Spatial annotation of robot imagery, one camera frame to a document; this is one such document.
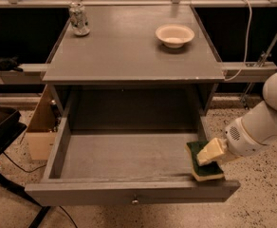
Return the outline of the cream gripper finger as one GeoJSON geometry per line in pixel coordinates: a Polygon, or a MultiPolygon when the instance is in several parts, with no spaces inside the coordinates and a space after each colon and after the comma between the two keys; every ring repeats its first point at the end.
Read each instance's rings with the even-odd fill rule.
{"type": "Polygon", "coordinates": [[[228,145],[226,139],[213,138],[196,155],[199,166],[212,162],[222,164],[227,158],[228,145]]]}

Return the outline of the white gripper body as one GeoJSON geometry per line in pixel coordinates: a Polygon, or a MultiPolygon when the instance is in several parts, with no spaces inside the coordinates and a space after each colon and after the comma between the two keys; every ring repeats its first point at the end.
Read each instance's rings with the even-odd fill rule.
{"type": "Polygon", "coordinates": [[[236,156],[247,157],[265,149],[264,144],[255,141],[245,130],[241,118],[235,119],[225,128],[229,151],[236,156]]]}

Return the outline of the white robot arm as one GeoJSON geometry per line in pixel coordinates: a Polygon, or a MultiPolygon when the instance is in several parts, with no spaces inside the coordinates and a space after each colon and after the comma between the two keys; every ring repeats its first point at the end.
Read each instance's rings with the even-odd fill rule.
{"type": "Polygon", "coordinates": [[[255,155],[277,140],[277,73],[263,86],[263,101],[225,128],[223,139],[213,138],[196,155],[199,166],[230,162],[255,155]]]}

